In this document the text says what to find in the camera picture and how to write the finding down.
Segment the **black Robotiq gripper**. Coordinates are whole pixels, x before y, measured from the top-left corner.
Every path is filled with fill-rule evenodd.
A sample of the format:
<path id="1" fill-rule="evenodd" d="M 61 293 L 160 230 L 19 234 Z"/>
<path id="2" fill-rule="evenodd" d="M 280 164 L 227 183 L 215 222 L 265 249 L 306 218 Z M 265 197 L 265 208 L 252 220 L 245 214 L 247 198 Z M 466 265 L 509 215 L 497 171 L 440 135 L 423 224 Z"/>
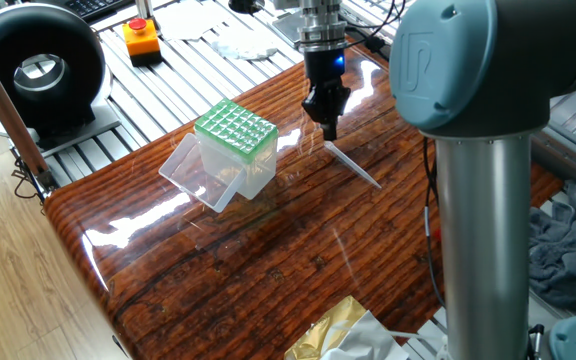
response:
<path id="1" fill-rule="evenodd" d="M 305 74 L 309 80 L 309 94 L 302 107 L 309 117 L 320 124 L 323 139 L 337 139 L 338 118 L 343 115 L 351 89 L 343 86 L 345 73 L 344 49 L 306 52 Z"/>

